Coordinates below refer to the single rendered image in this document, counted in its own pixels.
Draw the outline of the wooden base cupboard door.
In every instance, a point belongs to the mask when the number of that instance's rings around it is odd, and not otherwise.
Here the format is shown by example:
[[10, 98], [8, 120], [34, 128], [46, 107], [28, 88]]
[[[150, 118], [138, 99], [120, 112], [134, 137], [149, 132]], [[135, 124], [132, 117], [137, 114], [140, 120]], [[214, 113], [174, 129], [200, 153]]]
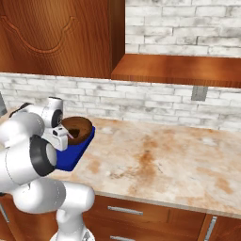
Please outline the wooden base cupboard door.
[[50, 241], [57, 232], [56, 212], [28, 214], [18, 210], [12, 197], [0, 196], [8, 226], [16, 241]]
[[[210, 221], [214, 215], [206, 214], [197, 241], [203, 241]], [[217, 222], [209, 241], [241, 241], [241, 219], [232, 217], [217, 217]]]

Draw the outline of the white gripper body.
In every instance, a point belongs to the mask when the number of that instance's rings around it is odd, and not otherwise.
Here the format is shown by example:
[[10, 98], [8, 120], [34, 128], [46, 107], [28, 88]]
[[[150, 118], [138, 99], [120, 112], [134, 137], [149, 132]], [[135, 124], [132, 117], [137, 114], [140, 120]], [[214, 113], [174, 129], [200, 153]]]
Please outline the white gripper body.
[[51, 134], [43, 134], [42, 138], [50, 142], [54, 146], [54, 148], [59, 151], [65, 151], [68, 148], [67, 136], [57, 137]]

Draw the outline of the wooden wall shelf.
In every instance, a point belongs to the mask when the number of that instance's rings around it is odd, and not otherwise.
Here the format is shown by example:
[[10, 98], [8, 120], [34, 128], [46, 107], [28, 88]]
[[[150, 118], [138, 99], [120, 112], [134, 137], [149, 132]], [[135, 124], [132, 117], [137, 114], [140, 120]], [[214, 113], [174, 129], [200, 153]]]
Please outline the wooden wall shelf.
[[111, 79], [241, 88], [241, 58], [125, 54]]

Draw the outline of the blue tray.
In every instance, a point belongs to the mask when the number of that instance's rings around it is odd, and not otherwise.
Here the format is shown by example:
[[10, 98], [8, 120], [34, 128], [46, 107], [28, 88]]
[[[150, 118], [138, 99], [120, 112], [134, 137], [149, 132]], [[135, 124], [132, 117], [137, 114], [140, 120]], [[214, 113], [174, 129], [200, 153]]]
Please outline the blue tray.
[[69, 145], [65, 151], [56, 151], [56, 169], [73, 171], [88, 145], [95, 135], [95, 127], [92, 127], [88, 138], [77, 145]]

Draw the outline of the brown bowl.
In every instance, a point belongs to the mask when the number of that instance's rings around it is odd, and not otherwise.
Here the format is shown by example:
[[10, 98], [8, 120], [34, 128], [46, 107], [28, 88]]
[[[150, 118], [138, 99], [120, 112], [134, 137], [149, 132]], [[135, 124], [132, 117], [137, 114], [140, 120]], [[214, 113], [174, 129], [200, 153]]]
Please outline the brown bowl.
[[68, 117], [62, 120], [62, 125], [72, 135], [68, 137], [69, 145], [77, 145], [84, 142], [92, 131], [92, 123], [84, 117]]

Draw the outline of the wooden drawer front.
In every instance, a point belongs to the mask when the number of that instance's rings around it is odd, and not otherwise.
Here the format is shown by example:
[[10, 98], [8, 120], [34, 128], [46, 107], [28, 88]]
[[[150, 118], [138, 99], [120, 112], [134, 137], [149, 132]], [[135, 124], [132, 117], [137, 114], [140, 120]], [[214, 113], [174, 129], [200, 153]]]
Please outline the wooden drawer front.
[[197, 237], [163, 233], [139, 228], [137, 225], [123, 224], [108, 219], [85, 217], [88, 229], [93, 233], [95, 241], [116, 241], [110, 235], [127, 237], [136, 241], [197, 241]]
[[[143, 216], [111, 211], [107, 206], [118, 206], [143, 212]], [[158, 228], [166, 225], [168, 228], [184, 229], [195, 233], [201, 228], [205, 214], [177, 208], [148, 204], [138, 201], [128, 201], [97, 195], [88, 213], [93, 217], [110, 218], [125, 223], [143, 224], [145, 227]]]

